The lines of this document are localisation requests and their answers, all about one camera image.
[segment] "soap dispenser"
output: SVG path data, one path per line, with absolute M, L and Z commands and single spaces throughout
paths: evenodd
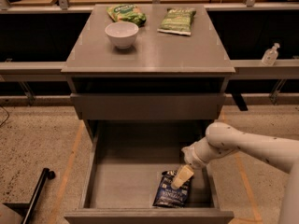
M 264 56 L 262 58 L 263 65 L 270 66 L 274 64 L 278 57 L 278 48 L 280 48 L 280 44 L 274 43 L 274 46 L 264 53 Z

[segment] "open drawer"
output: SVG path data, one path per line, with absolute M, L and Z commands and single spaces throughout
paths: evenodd
M 72 93 L 71 100 L 81 119 L 195 120 L 217 119 L 225 94 Z
M 196 171 L 184 208 L 153 207 L 162 172 L 176 170 L 181 148 L 196 136 L 193 123 L 100 122 L 79 208 L 65 214 L 71 224 L 224 224 L 209 168 Z

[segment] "blue snack bag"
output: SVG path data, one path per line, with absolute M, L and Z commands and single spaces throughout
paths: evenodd
M 177 171 L 165 171 L 162 173 L 155 201 L 153 206 L 159 207 L 184 207 L 188 198 L 191 180 L 186 181 L 179 189 L 172 189 L 171 183 L 176 176 Z

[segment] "green chip bag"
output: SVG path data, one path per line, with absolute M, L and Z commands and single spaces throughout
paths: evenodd
M 191 25 L 195 14 L 195 8 L 191 7 L 169 8 L 158 32 L 191 35 Z
M 107 13 L 113 21 L 130 21 L 137 26 L 142 26 L 147 18 L 134 4 L 120 4 L 107 8 Z

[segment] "concrete floor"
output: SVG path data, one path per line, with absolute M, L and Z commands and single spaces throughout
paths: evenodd
M 298 98 L 278 105 L 253 100 L 247 100 L 249 111 L 241 112 L 228 99 L 220 121 L 247 133 L 299 140 Z M 31 223 L 67 224 L 64 212 L 78 208 L 92 147 L 83 122 L 68 101 L 26 106 L 0 99 L 0 105 L 9 113 L 0 127 L 1 203 L 28 203 L 48 167 L 57 176 L 47 180 Z M 6 115 L 0 108 L 0 123 Z M 232 224 L 278 223 L 288 175 L 240 152 L 211 167 L 221 210 L 235 213 Z

